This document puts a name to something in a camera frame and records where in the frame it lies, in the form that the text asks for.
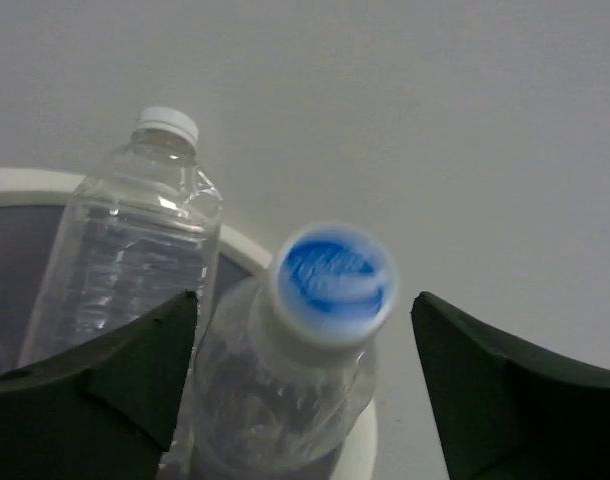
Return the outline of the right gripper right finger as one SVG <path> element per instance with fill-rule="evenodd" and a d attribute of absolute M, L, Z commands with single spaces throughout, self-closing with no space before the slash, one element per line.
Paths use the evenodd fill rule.
<path fill-rule="evenodd" d="M 610 479 L 610 370 L 423 292 L 411 322 L 452 479 Z"/>

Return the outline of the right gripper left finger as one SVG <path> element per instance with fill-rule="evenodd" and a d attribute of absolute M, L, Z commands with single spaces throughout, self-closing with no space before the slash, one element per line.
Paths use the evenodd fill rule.
<path fill-rule="evenodd" d="M 182 292 L 129 324 L 0 375 L 0 479 L 153 479 L 197 321 Z"/>

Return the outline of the clear bottle blue-white cap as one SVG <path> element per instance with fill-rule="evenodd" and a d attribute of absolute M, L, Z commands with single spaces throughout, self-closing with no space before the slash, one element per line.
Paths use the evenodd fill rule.
<path fill-rule="evenodd" d="M 398 275 L 371 234 L 294 233 L 219 301 L 194 361 L 193 479 L 286 479 L 335 452 L 375 394 Z"/>

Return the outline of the clear bottle cream label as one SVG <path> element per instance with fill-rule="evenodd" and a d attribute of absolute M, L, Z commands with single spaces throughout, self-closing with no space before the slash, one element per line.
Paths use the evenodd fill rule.
<path fill-rule="evenodd" d="M 216 279 L 223 197 L 197 160 L 186 114 L 150 106 L 130 141 L 63 211 L 19 353 L 25 366 L 122 327 L 181 291 L 202 330 Z"/>

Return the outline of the grey plastic waste bin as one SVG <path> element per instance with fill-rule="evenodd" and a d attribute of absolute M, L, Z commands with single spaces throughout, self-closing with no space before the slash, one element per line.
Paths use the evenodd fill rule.
<path fill-rule="evenodd" d="M 63 229 L 82 178 L 0 168 L 0 387 L 37 382 L 40 367 L 92 336 L 74 311 L 53 309 L 38 326 Z M 228 264 L 247 275 L 224 292 L 197 334 L 190 396 L 178 411 L 188 440 L 168 443 L 161 479 L 368 479 L 377 450 L 371 335 L 352 347 L 304 338 L 279 311 L 270 255 L 218 231 L 217 285 Z"/>

